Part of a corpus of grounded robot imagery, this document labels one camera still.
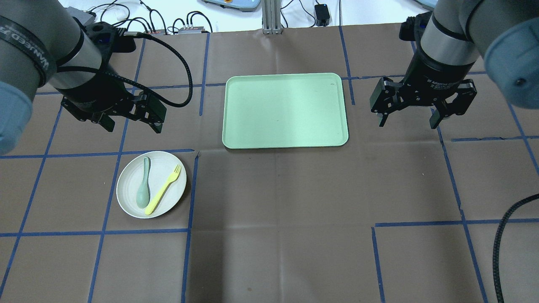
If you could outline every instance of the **green spoon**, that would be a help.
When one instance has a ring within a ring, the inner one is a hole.
[[[136,192],[136,205],[145,208],[150,202],[150,188],[148,186],[148,175],[150,173],[150,158],[144,157],[144,177]]]

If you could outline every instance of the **plate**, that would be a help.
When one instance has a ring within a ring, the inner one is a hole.
[[[182,167],[178,179],[172,182],[151,215],[146,215],[144,208],[139,208],[136,205],[136,193],[144,174],[144,157],[150,158],[150,174],[148,176],[150,200],[165,184],[176,165],[179,164]],[[179,202],[186,184],[187,173],[182,161],[166,151],[152,151],[134,158],[123,169],[116,184],[116,197],[120,207],[130,216],[140,219],[154,218],[169,211]]]

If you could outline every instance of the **fork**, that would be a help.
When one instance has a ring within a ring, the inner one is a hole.
[[[151,215],[152,212],[154,212],[157,204],[159,204],[159,201],[161,200],[161,198],[163,197],[163,194],[165,193],[165,191],[167,190],[168,186],[176,181],[178,179],[178,176],[179,176],[179,172],[182,170],[182,167],[178,164],[176,165],[176,168],[174,169],[174,171],[170,174],[170,176],[168,177],[167,181],[165,182],[165,184],[163,185],[163,187],[161,187],[161,189],[157,192],[157,194],[155,195],[155,197],[150,201],[150,203],[148,204],[148,206],[144,209],[144,213],[146,215]]]

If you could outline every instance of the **mint green tray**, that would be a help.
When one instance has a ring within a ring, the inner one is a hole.
[[[223,144],[228,148],[341,146],[346,141],[337,74],[237,76],[226,82]]]

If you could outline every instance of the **fork handle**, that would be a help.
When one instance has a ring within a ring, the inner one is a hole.
[[[163,197],[163,194],[165,193],[165,191],[167,190],[168,186],[170,185],[171,182],[167,182],[163,185],[163,187],[157,192],[157,194],[154,196],[154,198],[150,201],[150,203],[148,204],[148,206],[144,209],[144,213],[146,215],[151,215],[152,212],[154,212],[155,210],[155,207],[157,206],[157,204],[159,204],[159,201],[161,200],[161,198]]]

